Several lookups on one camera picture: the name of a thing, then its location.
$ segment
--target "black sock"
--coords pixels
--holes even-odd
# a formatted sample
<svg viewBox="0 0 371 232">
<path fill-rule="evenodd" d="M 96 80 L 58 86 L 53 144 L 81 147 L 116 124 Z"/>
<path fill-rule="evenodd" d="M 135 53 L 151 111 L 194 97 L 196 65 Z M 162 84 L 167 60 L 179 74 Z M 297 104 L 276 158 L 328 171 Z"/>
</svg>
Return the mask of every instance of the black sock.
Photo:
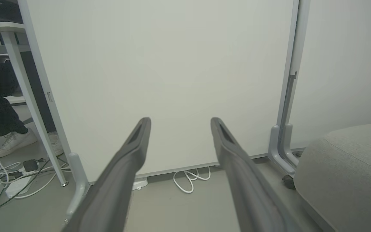
<svg viewBox="0 0 371 232">
<path fill-rule="evenodd" d="M 25 126 L 21 126 L 19 128 L 16 128 L 14 131 L 20 134 L 26 134 L 28 133 L 28 128 L 26 128 Z"/>
</svg>

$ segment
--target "whiteboard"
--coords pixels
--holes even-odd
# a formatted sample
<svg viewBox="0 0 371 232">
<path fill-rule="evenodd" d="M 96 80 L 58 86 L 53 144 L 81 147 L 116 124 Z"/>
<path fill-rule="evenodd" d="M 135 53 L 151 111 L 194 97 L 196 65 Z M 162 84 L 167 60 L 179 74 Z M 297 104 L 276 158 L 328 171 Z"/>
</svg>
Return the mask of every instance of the whiteboard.
<svg viewBox="0 0 371 232">
<path fill-rule="evenodd" d="M 290 123 L 291 148 L 371 123 L 371 1 L 311 1 Z"/>
<path fill-rule="evenodd" d="M 214 116 L 250 155 L 267 153 L 293 0 L 26 3 L 69 146 L 89 181 L 145 116 L 152 127 L 138 175 L 216 162 Z"/>
</svg>

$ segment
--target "gray ottoman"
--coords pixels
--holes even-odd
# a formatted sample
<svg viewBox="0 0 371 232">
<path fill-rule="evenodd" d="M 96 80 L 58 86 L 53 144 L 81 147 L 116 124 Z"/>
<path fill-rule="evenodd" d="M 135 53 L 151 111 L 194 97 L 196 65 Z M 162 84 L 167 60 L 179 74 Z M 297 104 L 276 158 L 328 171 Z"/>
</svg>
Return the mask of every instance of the gray ottoman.
<svg viewBox="0 0 371 232">
<path fill-rule="evenodd" d="M 333 229 L 371 232 L 371 124 L 330 132 L 310 144 L 294 184 Z"/>
</svg>

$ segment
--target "floor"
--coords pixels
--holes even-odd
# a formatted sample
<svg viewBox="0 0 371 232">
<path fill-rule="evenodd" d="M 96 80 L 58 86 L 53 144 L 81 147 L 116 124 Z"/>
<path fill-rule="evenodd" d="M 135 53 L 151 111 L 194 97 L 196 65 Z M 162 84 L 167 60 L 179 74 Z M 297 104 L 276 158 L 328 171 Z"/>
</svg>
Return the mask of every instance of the floor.
<svg viewBox="0 0 371 232">
<path fill-rule="evenodd" d="M 31 115 L 26 106 L 17 106 L 20 119 Z M 31 129 L 36 131 L 34 123 Z M 5 138 L 0 137 L 0 145 Z M 39 141 L 24 147 L 9 156 L 0 158 L 3 165 L 23 162 L 29 159 L 46 158 L 46 152 Z M 296 191 L 284 187 L 281 182 L 284 173 L 266 157 L 255 159 L 261 172 L 286 204 L 290 213 L 303 227 L 304 231 L 321 231 L 314 221 L 300 206 Z M 211 167 L 212 176 L 207 181 L 193 181 L 194 192 L 181 192 L 172 180 L 172 173 L 149 177 L 149 184 L 141 190 L 132 192 L 126 232 L 185 232 L 239 231 L 237 216 L 234 210 L 230 187 L 225 172 Z M 199 169 L 202 176 L 208 175 L 208 169 Z M 39 175 L 32 183 L 29 193 L 43 186 L 54 172 Z M 25 199 L 14 199 L 0 208 L 0 232 L 56 232 L 63 226 L 65 212 L 75 191 L 75 182 L 71 173 L 64 174 L 69 184 L 61 188 L 57 178 L 42 191 Z M 190 184 L 183 173 L 176 177 L 177 182 L 185 189 Z M 0 204 L 8 198 L 3 192 Z"/>
</svg>

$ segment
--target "black pants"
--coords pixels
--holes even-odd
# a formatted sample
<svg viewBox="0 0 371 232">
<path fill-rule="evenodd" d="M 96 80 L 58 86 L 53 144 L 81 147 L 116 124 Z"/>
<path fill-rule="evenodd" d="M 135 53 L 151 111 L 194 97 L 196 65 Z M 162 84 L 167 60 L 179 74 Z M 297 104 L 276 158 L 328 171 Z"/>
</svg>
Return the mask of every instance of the black pants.
<svg viewBox="0 0 371 232">
<path fill-rule="evenodd" d="M 47 132 L 56 131 L 32 54 L 31 52 L 24 52 L 21 53 L 21 57 L 45 128 Z M 11 63 L 9 61 L 0 63 L 0 136 L 6 135 L 24 125 L 19 120 L 18 114 L 9 101 L 4 98 L 11 95 L 18 86 Z"/>
</svg>

